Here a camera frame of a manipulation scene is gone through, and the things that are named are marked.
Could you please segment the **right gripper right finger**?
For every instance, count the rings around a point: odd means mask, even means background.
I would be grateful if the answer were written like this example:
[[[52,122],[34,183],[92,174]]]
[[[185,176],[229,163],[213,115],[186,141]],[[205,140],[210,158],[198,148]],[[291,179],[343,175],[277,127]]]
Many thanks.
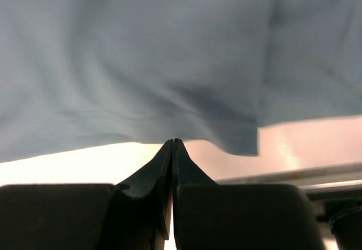
[[[190,158],[181,139],[174,140],[172,161],[173,226],[177,249],[197,249],[202,223],[202,190],[218,187]]]

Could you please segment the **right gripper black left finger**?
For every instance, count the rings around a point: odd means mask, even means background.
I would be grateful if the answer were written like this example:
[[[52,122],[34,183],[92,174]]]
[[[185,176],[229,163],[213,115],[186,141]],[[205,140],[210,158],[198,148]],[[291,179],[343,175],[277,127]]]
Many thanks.
[[[115,186],[98,249],[163,249],[170,236],[173,141]]]

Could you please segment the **teal t-shirt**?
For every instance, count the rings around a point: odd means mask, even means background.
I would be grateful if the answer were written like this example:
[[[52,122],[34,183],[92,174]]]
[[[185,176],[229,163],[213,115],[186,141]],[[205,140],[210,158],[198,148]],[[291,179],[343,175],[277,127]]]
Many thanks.
[[[361,0],[1,0],[2,162],[359,114]]]

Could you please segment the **aluminium front rail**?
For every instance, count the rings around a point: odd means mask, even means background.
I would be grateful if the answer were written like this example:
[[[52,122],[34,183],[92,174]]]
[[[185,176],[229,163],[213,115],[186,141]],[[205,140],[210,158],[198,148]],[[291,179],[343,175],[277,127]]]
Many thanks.
[[[305,191],[311,200],[360,199],[361,163],[221,179],[217,183],[290,184]]]

